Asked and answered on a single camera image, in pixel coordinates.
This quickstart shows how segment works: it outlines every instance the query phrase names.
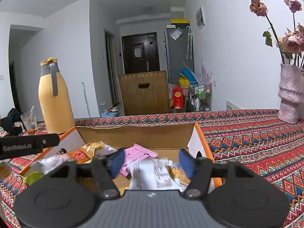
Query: refrigerator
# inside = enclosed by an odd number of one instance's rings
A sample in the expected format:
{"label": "refrigerator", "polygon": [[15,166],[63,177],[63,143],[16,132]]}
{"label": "refrigerator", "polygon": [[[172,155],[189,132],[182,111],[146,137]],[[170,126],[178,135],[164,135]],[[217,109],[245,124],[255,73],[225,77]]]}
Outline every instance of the refrigerator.
{"label": "refrigerator", "polygon": [[[171,34],[179,30],[182,34],[174,40]],[[192,59],[190,59],[190,44],[189,56],[187,59],[187,45],[188,45],[188,29],[182,28],[166,28],[165,29],[165,47],[167,53],[167,68],[168,68],[168,82],[173,85],[179,85],[180,78],[179,71],[185,69],[185,65],[194,72],[193,51]]]}

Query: pink snack wrapper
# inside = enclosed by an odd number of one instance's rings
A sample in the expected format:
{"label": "pink snack wrapper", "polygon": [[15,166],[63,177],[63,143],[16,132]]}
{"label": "pink snack wrapper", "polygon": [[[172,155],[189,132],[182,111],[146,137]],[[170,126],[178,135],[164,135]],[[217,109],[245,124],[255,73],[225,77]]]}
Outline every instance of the pink snack wrapper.
{"label": "pink snack wrapper", "polygon": [[125,162],[120,170],[120,173],[126,177],[130,173],[128,171],[128,164],[139,162],[146,158],[156,158],[157,155],[157,153],[134,143],[133,147],[125,149]]}

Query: patterned tablecloth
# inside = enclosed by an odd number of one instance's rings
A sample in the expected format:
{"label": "patterned tablecloth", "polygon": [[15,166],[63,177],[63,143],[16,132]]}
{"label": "patterned tablecloth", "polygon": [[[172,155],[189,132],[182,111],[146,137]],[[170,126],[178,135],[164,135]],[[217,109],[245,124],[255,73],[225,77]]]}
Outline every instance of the patterned tablecloth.
{"label": "patterned tablecloth", "polygon": [[[286,124],[277,110],[239,110],[127,116],[78,121],[78,126],[162,126],[197,122],[217,163],[237,159],[288,196],[290,212],[285,228],[304,228],[304,121]],[[27,186],[18,172],[34,155],[12,159],[13,173],[0,181],[7,223],[20,227],[13,212],[16,195]]]}

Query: flower vase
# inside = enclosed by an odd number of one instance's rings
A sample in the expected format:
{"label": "flower vase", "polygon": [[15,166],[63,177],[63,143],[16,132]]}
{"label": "flower vase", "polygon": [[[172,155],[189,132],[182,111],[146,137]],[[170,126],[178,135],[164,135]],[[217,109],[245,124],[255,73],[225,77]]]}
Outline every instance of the flower vase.
{"label": "flower vase", "polygon": [[290,124],[298,122],[298,106],[303,102],[304,76],[302,68],[281,64],[279,97],[281,100],[278,117]]}

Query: thermos lid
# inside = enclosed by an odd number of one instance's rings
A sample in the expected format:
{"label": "thermos lid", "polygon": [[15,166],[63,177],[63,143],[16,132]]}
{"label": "thermos lid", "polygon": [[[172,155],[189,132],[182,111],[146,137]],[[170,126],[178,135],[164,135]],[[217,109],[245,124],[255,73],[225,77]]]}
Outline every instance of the thermos lid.
{"label": "thermos lid", "polygon": [[42,61],[42,62],[40,63],[40,66],[46,65],[46,64],[48,64],[50,61],[52,61],[53,63],[56,63],[56,62],[57,62],[57,58],[51,57],[51,58],[49,58],[49,59],[46,59],[46,60],[44,60],[44,61]]}

